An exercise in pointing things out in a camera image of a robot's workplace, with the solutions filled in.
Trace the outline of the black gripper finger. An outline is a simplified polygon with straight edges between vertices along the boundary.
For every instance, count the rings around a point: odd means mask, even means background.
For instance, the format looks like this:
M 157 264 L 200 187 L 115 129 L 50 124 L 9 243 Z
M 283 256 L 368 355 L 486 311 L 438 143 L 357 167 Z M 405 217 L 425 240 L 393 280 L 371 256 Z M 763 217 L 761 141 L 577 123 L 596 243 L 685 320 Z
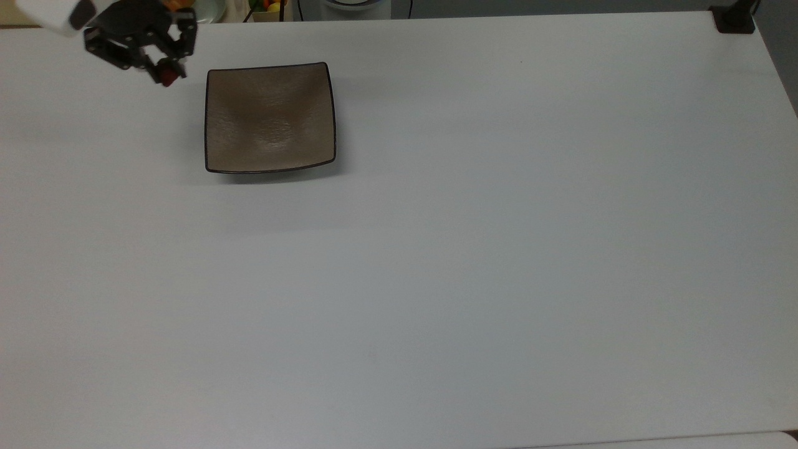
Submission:
M 185 57 L 191 56 L 196 47 L 198 23 L 194 9 L 176 9 L 168 11 L 171 25 L 167 27 L 167 61 L 177 64 Z M 176 26 L 179 36 L 174 38 L 169 29 Z
M 118 69 L 140 69 L 145 71 L 154 83 L 163 84 L 156 66 L 148 54 L 133 40 L 126 41 L 123 38 L 123 43 L 125 42 L 132 44 L 132 46 L 129 47 L 118 43 L 106 34 L 102 28 L 90 27 L 84 29 L 84 46 L 89 54 L 105 60 Z

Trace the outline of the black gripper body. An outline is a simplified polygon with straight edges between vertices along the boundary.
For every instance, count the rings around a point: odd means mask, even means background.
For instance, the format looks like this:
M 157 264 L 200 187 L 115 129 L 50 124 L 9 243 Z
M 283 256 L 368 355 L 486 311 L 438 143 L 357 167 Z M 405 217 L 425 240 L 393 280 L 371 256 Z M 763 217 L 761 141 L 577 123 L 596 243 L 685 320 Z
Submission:
M 92 20 L 92 26 L 122 43 L 154 45 L 173 23 L 170 9 L 160 1 L 118 1 Z

